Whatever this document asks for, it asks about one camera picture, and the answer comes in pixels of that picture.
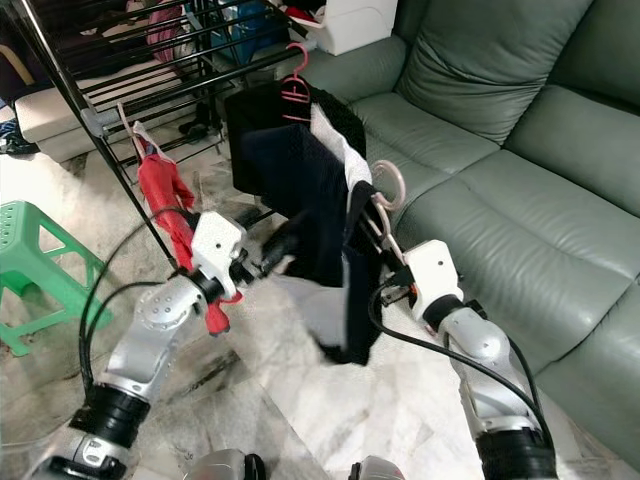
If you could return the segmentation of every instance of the marble floor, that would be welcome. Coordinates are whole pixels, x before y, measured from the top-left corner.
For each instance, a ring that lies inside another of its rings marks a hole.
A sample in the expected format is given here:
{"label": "marble floor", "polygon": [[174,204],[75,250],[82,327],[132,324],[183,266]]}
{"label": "marble floor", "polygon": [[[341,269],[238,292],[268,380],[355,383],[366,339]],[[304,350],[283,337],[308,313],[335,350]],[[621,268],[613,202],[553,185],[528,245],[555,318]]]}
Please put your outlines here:
{"label": "marble floor", "polygon": [[[176,125],[154,132],[160,141]],[[204,143],[171,152],[184,158]],[[124,156],[127,142],[116,144]],[[197,197],[198,209],[235,215],[254,205],[234,191],[228,149],[209,149],[179,166]],[[57,164],[43,154],[0,156],[0,200],[39,206],[98,256],[105,258],[139,222],[133,206],[96,152]],[[264,238],[264,222],[252,232]],[[75,259],[61,259],[70,271]],[[114,262],[101,296],[133,280],[166,278],[170,267],[148,232],[138,235]],[[38,291],[24,301],[3,301],[0,319],[19,323],[47,308]],[[94,369],[131,319],[135,293],[113,306],[114,320],[99,331]],[[352,463],[367,455],[396,462],[407,479],[481,479],[448,361],[411,345],[380,338],[367,367],[328,364],[305,331],[300,313],[275,282],[266,280],[245,300],[225,307],[231,331],[211,338],[192,325],[162,399],[141,429],[137,480],[182,478],[212,449],[240,448],[260,454],[274,480],[346,480]],[[403,307],[385,312],[386,322],[425,337]],[[3,474],[13,480],[42,446],[43,438],[82,402],[77,362],[77,322],[28,338],[33,352],[16,358],[0,352]],[[613,453],[581,432],[545,398],[558,446],[562,479],[640,480]]]}

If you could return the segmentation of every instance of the clothes drying rack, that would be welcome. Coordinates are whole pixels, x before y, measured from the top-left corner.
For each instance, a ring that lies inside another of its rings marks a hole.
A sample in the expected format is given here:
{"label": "clothes drying rack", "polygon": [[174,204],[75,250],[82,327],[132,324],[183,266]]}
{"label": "clothes drying rack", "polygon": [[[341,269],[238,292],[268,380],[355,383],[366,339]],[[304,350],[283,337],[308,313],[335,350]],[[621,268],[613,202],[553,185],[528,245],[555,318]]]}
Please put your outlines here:
{"label": "clothes drying rack", "polygon": [[[86,0],[79,4],[74,4],[74,8],[93,10],[102,8],[108,10],[109,5],[113,5],[116,1],[119,0]],[[225,20],[225,18],[228,18],[224,15],[226,9],[231,9],[251,1],[252,0],[169,0],[158,5],[143,8],[142,10],[135,10],[130,13],[122,13],[111,16],[110,18],[84,23],[80,28],[77,25],[74,26],[74,29],[80,32],[93,28],[109,27],[123,20],[136,19],[176,5],[188,5],[190,7],[187,15],[140,28],[134,28],[108,38],[110,42],[131,40],[136,37],[144,38],[149,33],[189,23],[192,26],[190,33],[180,34],[169,40],[135,48],[132,51],[125,52],[125,54],[129,58],[132,56],[142,58],[153,52],[173,48],[187,42],[193,42],[195,49],[192,54],[182,58],[175,58],[172,61],[161,63],[160,65],[147,67],[130,74],[118,76],[115,79],[107,80],[86,88],[79,87],[77,77],[83,74],[86,77],[86,74],[90,73],[91,69],[97,65],[88,65],[80,70],[73,70],[68,66],[68,59],[78,53],[91,51],[92,47],[97,49],[99,45],[96,44],[94,46],[89,43],[88,45],[80,45],[74,48],[57,48],[52,35],[43,26],[42,20],[46,19],[48,15],[67,15],[71,18],[70,21],[73,22],[74,12],[65,11],[65,2],[51,2],[49,6],[39,8],[34,7],[32,0],[9,0],[4,4],[0,2],[5,14],[13,21],[17,30],[20,31],[29,44],[54,86],[60,91],[62,97],[68,103],[82,127],[89,134],[96,149],[102,155],[122,188],[124,188],[136,211],[145,221],[154,239],[172,264],[175,264],[174,256],[169,248],[167,248],[167,245],[145,212],[143,205],[136,197],[132,189],[132,186],[136,182],[133,181],[126,172],[128,166],[137,163],[137,157],[134,155],[119,159],[109,142],[111,135],[125,128],[118,109],[115,106],[106,108],[104,106],[106,102],[96,101],[95,99],[97,96],[104,95],[109,91],[113,92],[125,86],[129,87],[145,80],[148,81],[149,78],[154,77],[155,73],[159,78],[157,82],[140,87],[136,92],[140,94],[137,98],[122,103],[124,114],[130,122],[133,120],[145,122],[156,119],[203,101],[209,103],[211,112],[215,112],[216,95],[223,91],[237,88],[237,81],[242,82],[247,74],[272,66],[300,53],[298,49],[285,49],[283,47],[282,51],[263,56],[245,64],[240,64],[236,52],[237,47],[245,42],[256,41],[289,28],[303,38],[307,34],[303,27],[292,21],[268,0],[259,0],[268,7],[266,11],[260,12],[259,14]],[[229,27],[234,25],[242,26],[244,22],[265,16],[269,16],[271,20],[277,20],[273,28],[237,39],[233,39],[229,34]],[[212,45],[212,32],[224,36],[224,43]],[[220,68],[221,62],[219,61],[219,57],[216,56],[224,50],[231,51],[235,61],[228,62],[226,68]],[[122,55],[123,54],[120,53],[114,54],[111,57],[100,58],[100,65],[108,64],[108,62],[116,62],[118,58],[122,58]],[[180,78],[181,81],[180,84],[176,85],[176,77],[167,79],[158,75],[159,71],[166,72],[167,67],[175,67],[176,69],[180,69],[180,72],[185,72],[185,67],[188,67],[189,70],[188,73],[178,74],[178,78]],[[170,85],[163,87],[161,90],[156,88],[164,84]],[[151,88],[154,88],[154,91],[145,94],[145,90]],[[125,95],[130,96],[131,93],[132,91],[129,90]],[[117,100],[118,96],[112,97],[109,100]],[[176,100],[183,98],[185,98],[184,102],[181,101],[177,105],[175,104]],[[167,152],[191,140],[188,136],[183,136],[160,145],[160,148]],[[213,146],[217,148],[217,144],[209,145],[200,151],[192,153],[188,158]]]}

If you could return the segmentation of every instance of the green plastic stool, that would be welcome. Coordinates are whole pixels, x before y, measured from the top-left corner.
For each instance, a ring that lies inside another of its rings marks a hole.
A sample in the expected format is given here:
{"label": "green plastic stool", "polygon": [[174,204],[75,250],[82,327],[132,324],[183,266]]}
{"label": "green plastic stool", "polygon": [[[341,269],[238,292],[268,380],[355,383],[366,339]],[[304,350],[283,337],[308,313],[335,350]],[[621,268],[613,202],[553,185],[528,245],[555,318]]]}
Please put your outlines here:
{"label": "green plastic stool", "polygon": [[[63,246],[43,252],[40,249],[40,227],[46,229]],[[77,282],[54,262],[54,258],[75,252],[85,261],[86,285]],[[0,340],[6,343],[16,356],[29,353],[20,337],[38,330],[79,318],[93,285],[96,270],[104,264],[84,245],[73,238],[60,225],[45,215],[39,208],[28,202],[11,202],[0,207],[0,302],[4,288],[23,296],[27,285],[35,283],[41,290],[55,298],[62,310],[29,323],[10,327],[0,319]],[[89,310],[90,317],[100,308],[94,300]],[[98,322],[98,328],[111,321],[111,312],[105,310]]]}

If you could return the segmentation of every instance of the white box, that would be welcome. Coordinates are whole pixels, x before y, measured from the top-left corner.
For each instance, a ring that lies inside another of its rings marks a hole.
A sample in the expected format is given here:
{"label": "white box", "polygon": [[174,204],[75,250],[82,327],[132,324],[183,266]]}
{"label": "white box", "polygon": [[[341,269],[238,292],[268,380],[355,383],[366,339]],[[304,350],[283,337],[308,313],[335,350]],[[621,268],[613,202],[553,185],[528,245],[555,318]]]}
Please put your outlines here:
{"label": "white box", "polygon": [[391,35],[398,0],[327,0],[322,23],[294,18],[332,55],[340,55]]}

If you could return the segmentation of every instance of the green leather sofa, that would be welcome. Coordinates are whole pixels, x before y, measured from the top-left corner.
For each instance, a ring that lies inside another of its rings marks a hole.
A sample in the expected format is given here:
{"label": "green leather sofa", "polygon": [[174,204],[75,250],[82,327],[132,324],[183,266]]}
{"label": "green leather sofa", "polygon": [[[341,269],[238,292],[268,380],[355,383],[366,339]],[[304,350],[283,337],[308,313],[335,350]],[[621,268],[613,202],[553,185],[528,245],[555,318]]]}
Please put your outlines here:
{"label": "green leather sofa", "polygon": [[402,246],[447,242],[540,387],[640,470],[640,1],[405,0],[395,31],[304,76],[404,174]]}

